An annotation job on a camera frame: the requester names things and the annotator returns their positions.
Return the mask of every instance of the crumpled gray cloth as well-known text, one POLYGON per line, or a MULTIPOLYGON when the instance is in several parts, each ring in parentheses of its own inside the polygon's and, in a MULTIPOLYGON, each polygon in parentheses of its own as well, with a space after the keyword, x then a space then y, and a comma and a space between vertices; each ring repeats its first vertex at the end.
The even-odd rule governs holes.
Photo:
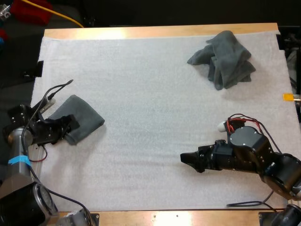
POLYGON ((217 90, 230 88, 238 82, 251 81, 250 74, 256 69, 247 60, 251 53, 241 45, 231 31, 223 31, 210 45, 197 51, 188 61, 191 65, 209 65, 208 80, 217 90))
POLYGON ((79 123, 79 128, 64 137, 70 145, 76 145, 104 124, 104 119, 86 101, 76 95, 71 95, 49 118, 58 119, 69 114, 73 114, 79 123))

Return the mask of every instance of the blue tape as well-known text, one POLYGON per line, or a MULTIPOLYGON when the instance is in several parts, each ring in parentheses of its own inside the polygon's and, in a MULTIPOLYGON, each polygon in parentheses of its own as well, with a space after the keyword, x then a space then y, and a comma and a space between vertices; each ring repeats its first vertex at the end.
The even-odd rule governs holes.
POLYGON ((30 161, 27 155, 19 155, 8 161, 9 164, 15 164, 18 162, 25 162, 27 165, 30 166, 30 161))

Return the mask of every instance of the metal bracket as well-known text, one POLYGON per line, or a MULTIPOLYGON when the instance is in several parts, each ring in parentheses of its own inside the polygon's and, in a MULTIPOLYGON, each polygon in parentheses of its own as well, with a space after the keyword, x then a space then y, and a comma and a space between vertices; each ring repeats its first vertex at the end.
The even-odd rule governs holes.
POLYGON ((98 213, 91 213, 91 217, 95 221, 95 225, 100 226, 100 224, 99 224, 99 214, 98 213))
POLYGON ((279 213, 275 212, 259 212, 258 218, 259 218, 259 225, 260 226, 271 226, 272 220, 275 218, 275 216, 279 213))

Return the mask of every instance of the red object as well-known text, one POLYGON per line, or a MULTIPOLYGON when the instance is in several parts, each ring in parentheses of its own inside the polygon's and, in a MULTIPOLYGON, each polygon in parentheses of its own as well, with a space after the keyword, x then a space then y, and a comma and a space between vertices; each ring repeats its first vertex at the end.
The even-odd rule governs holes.
POLYGON ((3 29, 0 29, 0 37, 6 41, 8 39, 8 35, 5 33, 3 29))
MULTIPOLYGON (((30 2, 52 9, 52 5, 45 0, 30 0, 30 2)), ((51 13, 21 0, 15 0, 13 2, 10 12, 19 21, 38 25, 47 25, 52 16, 51 13)))

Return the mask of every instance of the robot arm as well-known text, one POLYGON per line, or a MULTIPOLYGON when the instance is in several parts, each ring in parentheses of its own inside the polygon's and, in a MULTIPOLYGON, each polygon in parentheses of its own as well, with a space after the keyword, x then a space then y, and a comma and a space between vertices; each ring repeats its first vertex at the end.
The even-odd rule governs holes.
MULTIPOLYGON (((71 82, 56 87, 64 87, 71 82)), ((57 207, 50 195, 50 192, 55 193, 45 188, 37 177, 31 177, 32 168, 28 158, 28 147, 33 144, 54 144, 63 139, 67 132, 78 128, 79 124, 73 115, 63 116, 56 120, 43 119, 40 111, 45 109, 47 104, 48 101, 43 99, 33 108, 19 105, 8 111, 11 124, 3 129, 3 136, 11 152, 7 176, 0 186, 0 226, 43 226, 51 218, 58 216, 57 207)), ((80 224, 73 225, 94 226, 86 208, 80 213, 78 221, 80 224)), ((73 222, 75 221, 68 219, 61 225, 68 226, 73 222)))
POLYGON ((288 200, 301 200, 301 161, 274 152, 269 139, 250 126, 228 133, 228 143, 217 140, 197 152, 182 153, 181 161, 200 173, 205 169, 257 173, 274 192, 288 200))

